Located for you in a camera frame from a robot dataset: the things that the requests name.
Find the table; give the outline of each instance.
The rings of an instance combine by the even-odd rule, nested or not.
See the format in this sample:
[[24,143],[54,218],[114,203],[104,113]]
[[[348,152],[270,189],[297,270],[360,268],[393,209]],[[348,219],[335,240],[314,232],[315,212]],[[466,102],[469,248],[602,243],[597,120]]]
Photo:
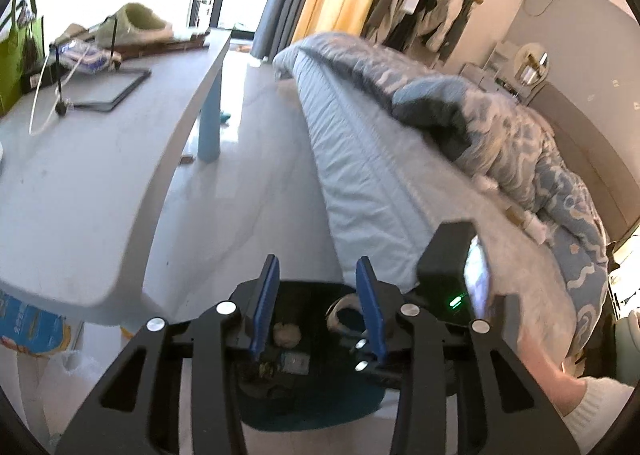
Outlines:
[[[230,32],[214,30],[208,50],[126,62],[152,75],[110,113],[73,110],[30,136],[30,94],[0,120],[0,290],[63,316],[133,330],[162,315],[142,292],[146,262],[201,109],[198,157],[220,154],[229,40]],[[91,81],[74,78],[65,97],[73,100]],[[51,99],[52,88],[41,91],[34,126]]]

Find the brown headboard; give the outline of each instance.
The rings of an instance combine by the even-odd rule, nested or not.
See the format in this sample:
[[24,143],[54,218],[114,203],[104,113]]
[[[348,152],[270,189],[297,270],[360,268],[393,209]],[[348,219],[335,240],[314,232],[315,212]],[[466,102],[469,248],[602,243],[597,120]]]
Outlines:
[[640,186],[609,141],[551,83],[537,86],[524,104],[553,128],[564,162],[587,184],[610,239],[626,239],[640,219]]

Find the white sweater sleeve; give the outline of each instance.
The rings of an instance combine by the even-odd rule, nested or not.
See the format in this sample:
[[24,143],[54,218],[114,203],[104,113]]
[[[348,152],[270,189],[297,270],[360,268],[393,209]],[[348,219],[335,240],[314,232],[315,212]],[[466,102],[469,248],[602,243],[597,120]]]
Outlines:
[[586,455],[604,437],[625,407],[634,389],[613,379],[585,377],[587,393],[564,423]]

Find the green tote bag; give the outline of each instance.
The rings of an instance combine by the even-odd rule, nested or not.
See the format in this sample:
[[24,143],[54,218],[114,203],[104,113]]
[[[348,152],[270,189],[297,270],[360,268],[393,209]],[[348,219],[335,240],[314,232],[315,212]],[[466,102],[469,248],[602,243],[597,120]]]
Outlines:
[[11,21],[8,37],[0,41],[0,117],[6,115],[20,99],[22,74],[34,65],[34,58],[37,61],[44,57],[43,21],[42,17],[38,18],[36,0],[30,0],[31,11],[36,18],[24,27],[18,27],[17,15],[25,3],[18,4],[17,1],[12,1],[11,12],[0,23],[1,31]]

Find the gray floral blanket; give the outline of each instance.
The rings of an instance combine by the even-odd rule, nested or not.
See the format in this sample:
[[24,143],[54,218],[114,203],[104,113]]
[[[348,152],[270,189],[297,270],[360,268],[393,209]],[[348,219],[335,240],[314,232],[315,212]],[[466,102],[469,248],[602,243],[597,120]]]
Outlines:
[[317,34],[297,42],[276,56],[276,71],[290,76],[299,52],[374,96],[397,120],[435,133],[443,154],[462,171],[494,178],[511,199],[538,215],[549,229],[547,244],[574,301],[571,350],[579,351],[606,295],[604,227],[584,182],[567,169],[555,141],[528,109],[347,34]]

